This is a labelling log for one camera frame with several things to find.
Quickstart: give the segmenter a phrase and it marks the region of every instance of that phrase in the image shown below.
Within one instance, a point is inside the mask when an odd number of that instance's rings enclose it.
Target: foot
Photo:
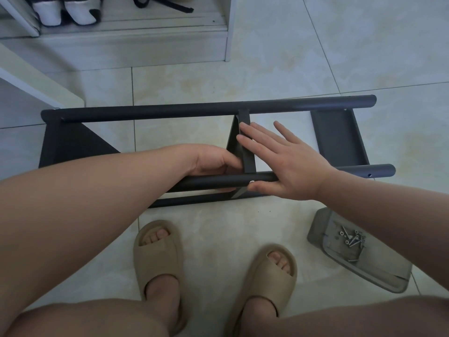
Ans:
[[[274,262],[284,272],[290,274],[288,259],[282,253],[277,251],[271,252],[268,254],[268,259]],[[267,332],[267,326],[276,317],[276,308],[269,300],[262,297],[248,299],[243,308],[240,321],[240,336],[260,336],[261,334],[259,332],[261,329]]]
[[[168,236],[169,232],[161,228],[145,236],[142,245],[155,243]],[[159,275],[146,285],[145,296],[150,310],[160,317],[167,329],[171,331],[178,321],[181,298],[178,280],[172,275]]]

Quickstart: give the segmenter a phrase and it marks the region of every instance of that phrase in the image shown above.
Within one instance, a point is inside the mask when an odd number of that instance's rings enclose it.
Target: pile of screws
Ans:
[[[342,231],[340,232],[340,235],[345,237],[347,240],[345,240],[345,244],[351,248],[354,247],[357,244],[360,244],[360,253],[362,253],[362,250],[365,248],[365,236],[363,235],[362,232],[358,231],[358,230],[354,230],[354,233],[352,235],[348,234],[348,231],[346,231],[346,229],[341,226]],[[348,260],[349,262],[356,262],[359,259],[353,259],[353,260]]]

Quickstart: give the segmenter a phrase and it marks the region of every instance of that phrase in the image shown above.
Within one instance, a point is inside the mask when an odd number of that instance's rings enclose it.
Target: slipper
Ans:
[[[271,252],[279,252],[285,256],[290,265],[290,274],[283,271],[268,259]],[[225,326],[225,336],[235,337],[240,332],[240,317],[248,299],[262,297],[269,300],[276,309],[276,316],[284,310],[295,289],[298,268],[295,257],[284,246],[270,244],[264,247],[255,257],[245,277],[243,288],[231,310]]]
[[[168,231],[169,236],[154,243],[143,244],[143,239],[161,228]],[[178,321],[171,332],[171,336],[179,333],[187,324],[188,305],[186,301],[183,273],[182,244],[177,228],[165,220],[150,222],[138,233],[134,241],[134,269],[138,279],[142,300],[145,301],[147,284],[158,275],[172,275],[178,279],[181,290]]]

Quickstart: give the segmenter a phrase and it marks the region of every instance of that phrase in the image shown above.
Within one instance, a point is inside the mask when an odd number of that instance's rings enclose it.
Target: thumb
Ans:
[[[249,191],[257,191],[262,194],[281,196],[283,193],[282,185],[279,181],[276,182],[266,182],[266,181],[255,181],[251,182],[247,189]]]

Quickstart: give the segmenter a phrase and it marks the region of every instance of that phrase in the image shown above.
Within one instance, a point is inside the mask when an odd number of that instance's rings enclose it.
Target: black and white shoe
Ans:
[[[78,25],[92,25],[101,21],[103,0],[63,0],[65,9]]]
[[[54,27],[70,23],[70,16],[64,9],[62,0],[30,0],[30,2],[42,25]]]

